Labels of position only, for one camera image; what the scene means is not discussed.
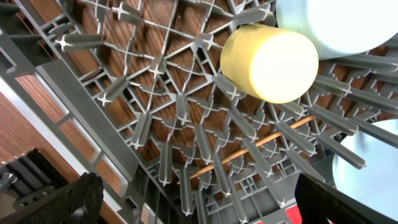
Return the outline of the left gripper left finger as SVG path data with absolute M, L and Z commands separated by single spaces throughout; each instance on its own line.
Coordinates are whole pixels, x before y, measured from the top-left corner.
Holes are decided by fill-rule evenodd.
M 96 223 L 104 197 L 103 180 L 97 174 L 80 178 L 31 205 L 1 219 L 5 224 Z

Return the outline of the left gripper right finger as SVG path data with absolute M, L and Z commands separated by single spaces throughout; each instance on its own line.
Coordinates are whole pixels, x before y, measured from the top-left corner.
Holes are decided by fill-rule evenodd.
M 397 224 L 307 173 L 301 173 L 295 200 L 303 224 Z

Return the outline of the large light blue plate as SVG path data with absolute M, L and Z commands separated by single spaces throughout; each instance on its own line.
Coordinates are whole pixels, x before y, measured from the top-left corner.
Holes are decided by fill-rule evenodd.
M 397 220 L 397 148 L 362 131 L 341 144 L 364 159 L 366 166 L 357 169 L 335 155 L 332 173 L 337 190 Z

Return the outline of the light blue small bowl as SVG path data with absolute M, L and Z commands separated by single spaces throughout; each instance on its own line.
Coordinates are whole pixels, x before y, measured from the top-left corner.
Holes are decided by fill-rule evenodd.
M 312 41 L 321 60 L 372 50 L 397 34 L 397 0 L 277 0 L 277 25 Z

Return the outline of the wooden chopstick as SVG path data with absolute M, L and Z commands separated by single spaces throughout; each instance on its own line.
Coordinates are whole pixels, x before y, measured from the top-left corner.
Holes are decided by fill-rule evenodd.
M 298 120 L 298 121 L 292 123 L 292 124 L 290 125 L 290 127 L 291 127 L 292 129 L 297 129 L 298 127 L 300 127 L 300 126 L 302 126 L 302 125 L 304 125 L 304 124 L 307 124 L 307 123 L 311 122 L 311 121 L 314 120 L 314 119 L 315 119 L 314 116 L 309 115 L 309 116 L 306 116 L 306 117 L 304 117 L 304 118 L 302 118 L 302 119 L 300 119 L 300 120 Z M 271 133 L 270 135 L 268 135 L 268 136 L 266 136 L 266 137 L 264 137 L 264 138 L 258 140 L 257 142 L 255 142 L 255 145 L 256 145 L 257 147 L 263 146 L 263 145 L 265 145 L 265 144 L 267 144 L 267 143 L 269 143 L 269 142 L 273 141 L 274 139 L 277 139 L 277 138 L 279 138 L 279 137 L 281 137 L 281 136 L 282 136 L 282 133 L 281 133 L 280 131 Z M 240 149 L 240 150 L 238 150 L 238 151 L 236 151 L 236 152 L 233 152 L 232 154 L 229 154 L 229 155 L 227 155 L 227 156 L 224 155 L 224 154 L 222 154 L 222 155 L 221 155 L 221 163 L 222 163 L 222 164 L 229 163 L 229 162 L 232 161 L 233 159 L 235 159 L 235 158 L 237 158 L 237 157 L 240 157 L 240 156 L 244 155 L 244 154 L 247 153 L 247 152 L 248 152 L 248 150 L 247 150 L 246 148 L 242 148 L 242 149 Z M 201 180 L 200 177 L 201 177 L 201 176 L 206 177 L 206 174 L 207 174 L 208 172 L 212 171 L 214 168 L 215 168 L 215 167 L 214 167 L 213 164 L 208 165 L 208 166 L 206 166 L 206 167 L 202 167 L 200 170 L 194 172 L 194 173 L 190 176 L 190 178 L 191 178 L 191 179 L 198 179 L 198 180 L 200 180 L 200 181 L 202 182 L 202 180 Z

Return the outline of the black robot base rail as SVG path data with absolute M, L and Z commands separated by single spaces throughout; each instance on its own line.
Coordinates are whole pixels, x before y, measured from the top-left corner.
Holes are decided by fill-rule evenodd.
M 67 184 L 68 181 L 36 148 L 10 162 L 1 162 L 1 218 Z

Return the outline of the yellow plastic cup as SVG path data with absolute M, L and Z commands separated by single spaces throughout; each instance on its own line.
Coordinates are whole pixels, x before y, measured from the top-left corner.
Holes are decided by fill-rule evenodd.
M 220 56 L 222 74 L 238 90 L 270 103 L 288 103 L 313 84 L 319 59 L 304 35 L 249 24 L 234 31 Z

